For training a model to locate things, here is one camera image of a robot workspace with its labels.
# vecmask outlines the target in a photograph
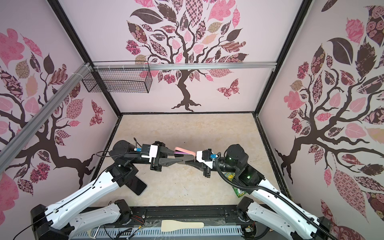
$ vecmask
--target cream colored spatula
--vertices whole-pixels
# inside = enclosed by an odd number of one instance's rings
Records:
[[[161,221],[162,232],[172,232],[184,228],[203,228],[203,222],[180,222],[175,220],[163,220]]]

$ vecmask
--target wallpaper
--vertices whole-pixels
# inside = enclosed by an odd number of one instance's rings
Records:
[[[94,61],[151,65],[275,61],[300,3],[128,0],[96,1],[90,6],[87,1],[61,1]],[[106,18],[100,20],[97,13]],[[84,18],[98,28],[89,28]],[[268,24],[253,24],[265,19]],[[190,69],[151,71],[151,75],[148,94],[111,93],[122,112],[254,111],[270,69]],[[144,71],[138,80],[145,76]]]
[[[261,112],[295,201],[338,239],[383,238],[383,29],[380,1],[316,1]]]
[[[8,2],[0,18],[2,149],[83,62],[44,0]],[[115,123],[104,96],[77,84],[0,175],[4,239],[30,225],[34,206],[54,203],[88,183],[98,161],[93,153],[104,149]],[[19,237],[31,234],[28,229]]]

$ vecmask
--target butterfly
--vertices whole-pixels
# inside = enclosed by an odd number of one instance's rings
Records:
[[[236,79],[232,82],[231,86],[229,88],[218,88],[217,90],[221,93],[224,93],[224,96],[226,96],[228,99],[232,95],[232,93],[239,93],[239,79]]]
[[[92,100],[92,108],[93,108],[93,111],[95,112],[95,115],[93,115],[93,117],[91,118],[91,121],[89,122],[90,126],[95,125],[96,123],[97,124],[102,123],[103,119],[100,115],[102,115],[103,111],[105,111],[101,107],[98,107],[93,100]]]

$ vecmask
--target black wire mesh basket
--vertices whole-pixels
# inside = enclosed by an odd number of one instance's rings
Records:
[[[94,67],[93,71],[83,78],[83,84],[88,92],[101,92],[101,88],[96,82],[96,79],[99,78],[104,82],[108,92],[149,93],[152,76],[148,61],[124,62],[134,62],[135,65],[102,65]]]

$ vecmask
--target beige marble table surface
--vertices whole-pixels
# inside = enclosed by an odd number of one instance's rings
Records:
[[[214,153],[224,153],[230,145],[240,144],[249,155],[248,163],[278,188],[251,113],[124,115],[110,150],[119,140],[134,144],[134,137],[140,144],[161,141],[172,150],[181,147],[195,152],[212,148]],[[101,170],[112,163],[107,157]],[[162,167],[161,172],[151,171],[147,164],[135,166],[139,170],[136,175],[148,185],[140,196],[123,186],[93,206],[106,206],[117,199],[125,199],[130,206],[230,205],[240,201],[216,172],[206,178],[202,171],[182,164]]]

